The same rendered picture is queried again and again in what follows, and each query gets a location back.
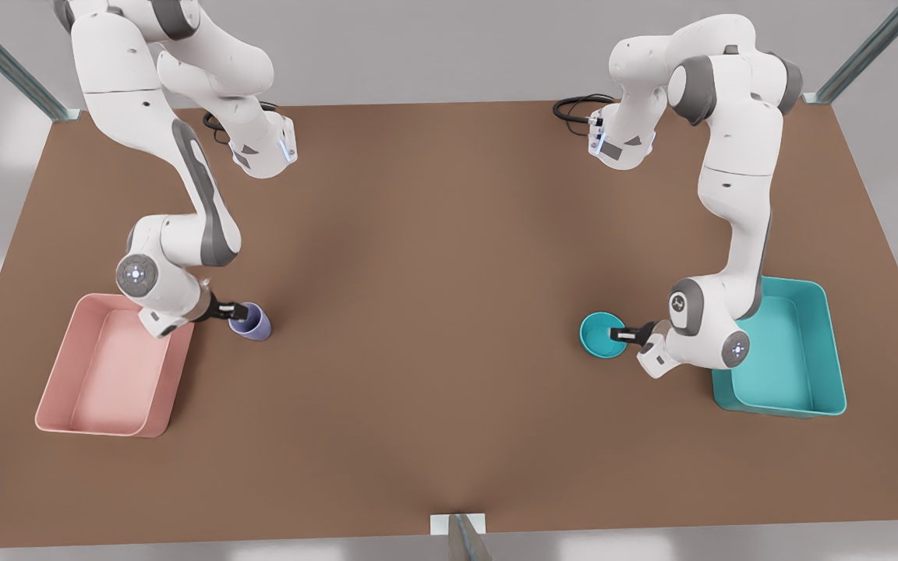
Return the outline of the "teal box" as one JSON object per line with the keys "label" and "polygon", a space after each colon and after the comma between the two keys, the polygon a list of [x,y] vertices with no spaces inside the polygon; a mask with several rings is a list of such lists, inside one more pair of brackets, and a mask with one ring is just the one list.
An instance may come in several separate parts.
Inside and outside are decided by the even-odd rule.
{"label": "teal box", "polygon": [[753,348],[738,367],[713,370],[726,411],[784,418],[843,415],[847,408],[826,291],[811,280],[762,277],[762,302],[738,326]]}

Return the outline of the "lavender cup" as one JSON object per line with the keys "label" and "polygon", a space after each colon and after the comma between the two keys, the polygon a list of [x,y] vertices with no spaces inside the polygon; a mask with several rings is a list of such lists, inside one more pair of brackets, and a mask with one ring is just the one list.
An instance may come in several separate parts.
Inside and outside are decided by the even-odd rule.
{"label": "lavender cup", "polygon": [[242,306],[247,310],[245,319],[232,317],[228,321],[229,327],[240,337],[244,337],[247,340],[267,340],[271,336],[272,326],[268,317],[265,316],[265,312],[254,302],[239,303],[235,307],[235,311],[240,312]]}

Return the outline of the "teal bowl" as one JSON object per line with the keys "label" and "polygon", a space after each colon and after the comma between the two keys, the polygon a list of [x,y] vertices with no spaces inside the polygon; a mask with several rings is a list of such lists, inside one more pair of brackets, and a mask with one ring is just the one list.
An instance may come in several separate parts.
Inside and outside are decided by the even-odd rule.
{"label": "teal bowl", "polygon": [[608,312],[593,312],[583,319],[578,337],[588,354],[597,358],[614,358],[626,351],[627,344],[617,338],[613,340],[612,329],[624,327],[619,317]]}

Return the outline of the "pink box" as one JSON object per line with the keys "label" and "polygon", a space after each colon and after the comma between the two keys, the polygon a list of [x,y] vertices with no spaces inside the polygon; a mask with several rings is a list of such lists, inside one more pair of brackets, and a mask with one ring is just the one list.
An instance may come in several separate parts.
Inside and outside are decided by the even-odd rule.
{"label": "pink box", "polygon": [[170,422],[193,324],[157,340],[124,295],[77,302],[35,415],[42,431],[154,438]]}

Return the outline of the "silver frame post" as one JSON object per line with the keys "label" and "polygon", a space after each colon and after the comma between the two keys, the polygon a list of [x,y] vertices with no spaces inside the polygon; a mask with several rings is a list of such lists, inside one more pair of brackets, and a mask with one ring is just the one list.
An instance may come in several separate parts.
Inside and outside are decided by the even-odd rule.
{"label": "silver frame post", "polygon": [[898,5],[816,91],[802,94],[803,103],[831,105],[897,38]]}
{"label": "silver frame post", "polygon": [[484,543],[484,513],[442,513],[429,517],[429,533],[447,536],[448,561],[494,561]]}
{"label": "silver frame post", "polygon": [[51,121],[75,122],[80,110],[66,107],[0,44],[0,74]]}

